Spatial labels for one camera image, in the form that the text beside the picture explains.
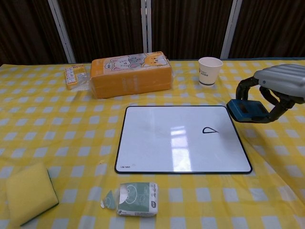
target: dark curtain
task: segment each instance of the dark curtain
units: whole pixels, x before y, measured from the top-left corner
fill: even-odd
[[[220,57],[232,0],[152,0],[152,50],[169,59]]]
[[[66,63],[47,0],[0,1],[0,63]]]
[[[302,56],[304,0],[243,0],[229,58]]]
[[[76,62],[143,52],[141,0],[59,0]]]

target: white paper cup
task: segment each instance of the white paper cup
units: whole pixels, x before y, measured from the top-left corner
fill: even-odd
[[[199,59],[199,84],[202,87],[213,87],[223,62],[214,57]]]

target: table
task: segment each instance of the table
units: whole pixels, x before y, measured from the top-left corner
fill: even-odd
[[[118,175],[114,172],[129,105],[225,105],[256,70],[305,61],[224,61],[216,86],[198,85],[196,61],[173,61],[173,88],[104,100],[67,91],[69,65],[0,68],[0,228],[11,228],[5,180],[43,161],[60,204],[26,228],[305,228],[305,107],[277,122],[235,123],[254,168],[249,175]],[[252,88],[249,98],[262,100]],[[159,213],[118,217],[100,200],[125,182],[156,182]]]

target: yellow sponge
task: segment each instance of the yellow sponge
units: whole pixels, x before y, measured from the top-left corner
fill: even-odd
[[[6,190],[11,223],[16,226],[58,204],[43,163],[35,164],[8,178]]]

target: white board surface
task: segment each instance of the white board surface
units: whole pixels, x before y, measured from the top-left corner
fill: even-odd
[[[115,164],[118,173],[250,173],[224,106],[131,106]]]

